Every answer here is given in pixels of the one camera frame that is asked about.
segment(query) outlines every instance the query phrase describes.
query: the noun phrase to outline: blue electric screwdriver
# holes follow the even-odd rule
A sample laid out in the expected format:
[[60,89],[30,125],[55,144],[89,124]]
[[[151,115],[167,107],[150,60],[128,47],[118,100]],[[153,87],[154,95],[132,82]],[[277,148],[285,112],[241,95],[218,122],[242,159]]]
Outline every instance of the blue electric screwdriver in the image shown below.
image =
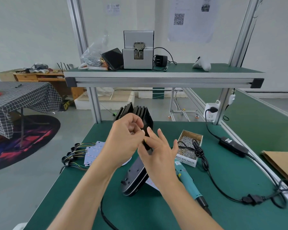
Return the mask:
[[175,170],[176,175],[184,185],[187,192],[191,195],[191,197],[196,200],[199,205],[209,214],[212,215],[206,200],[204,197],[200,194],[198,189],[196,188],[192,177],[188,174],[187,170],[184,168],[184,166],[181,164],[179,160],[175,158]]

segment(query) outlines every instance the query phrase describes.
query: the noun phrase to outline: black rug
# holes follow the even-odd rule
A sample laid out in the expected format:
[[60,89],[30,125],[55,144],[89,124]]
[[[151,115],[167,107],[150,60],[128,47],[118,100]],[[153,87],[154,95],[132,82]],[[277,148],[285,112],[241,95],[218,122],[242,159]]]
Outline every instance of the black rug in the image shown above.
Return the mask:
[[34,124],[25,118],[24,140],[20,147],[21,122],[20,119],[14,122],[13,138],[0,138],[0,169],[10,166],[24,158],[34,154],[41,147],[45,146],[60,129],[60,121],[48,115],[29,115]]

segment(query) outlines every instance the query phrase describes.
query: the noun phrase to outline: checkered tablecloth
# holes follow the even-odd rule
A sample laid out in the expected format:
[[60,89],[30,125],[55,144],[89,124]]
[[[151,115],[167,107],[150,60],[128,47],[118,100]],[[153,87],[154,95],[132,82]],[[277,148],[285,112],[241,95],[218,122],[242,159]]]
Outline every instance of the checkered tablecloth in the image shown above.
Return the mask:
[[20,108],[30,108],[42,113],[58,111],[61,97],[49,82],[0,81],[0,135],[10,139],[13,123],[8,114]]

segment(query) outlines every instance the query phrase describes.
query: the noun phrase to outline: hand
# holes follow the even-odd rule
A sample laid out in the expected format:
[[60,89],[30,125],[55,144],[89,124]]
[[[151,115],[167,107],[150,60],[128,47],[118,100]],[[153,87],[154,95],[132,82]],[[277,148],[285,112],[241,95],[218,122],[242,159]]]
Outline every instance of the hand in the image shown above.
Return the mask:
[[132,113],[113,123],[106,143],[100,154],[107,158],[107,163],[112,162],[119,168],[134,154],[138,145],[143,141],[145,132],[142,119]]
[[149,155],[144,145],[140,143],[138,154],[149,177],[162,192],[165,186],[177,180],[174,166],[174,159],[178,152],[177,140],[174,140],[173,149],[171,149],[161,129],[158,129],[159,137],[150,127],[147,128],[147,133],[150,137],[145,137],[144,139],[154,151],[152,155]]

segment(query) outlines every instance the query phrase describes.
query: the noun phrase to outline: white power strip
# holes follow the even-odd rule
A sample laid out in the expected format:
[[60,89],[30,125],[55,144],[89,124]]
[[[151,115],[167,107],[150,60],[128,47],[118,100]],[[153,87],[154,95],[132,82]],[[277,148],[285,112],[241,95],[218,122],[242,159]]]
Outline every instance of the white power strip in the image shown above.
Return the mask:
[[[205,106],[205,110],[204,110],[204,115],[206,113],[206,110],[210,109],[211,107],[215,107],[217,109],[219,109],[220,107],[220,101],[217,100],[215,103],[206,103],[206,106]],[[218,112],[215,112],[215,113],[211,113],[210,111],[207,111],[206,113],[206,116],[204,116],[204,118],[206,119],[207,117],[207,122],[214,122],[215,119],[216,119],[216,115],[217,115]]]

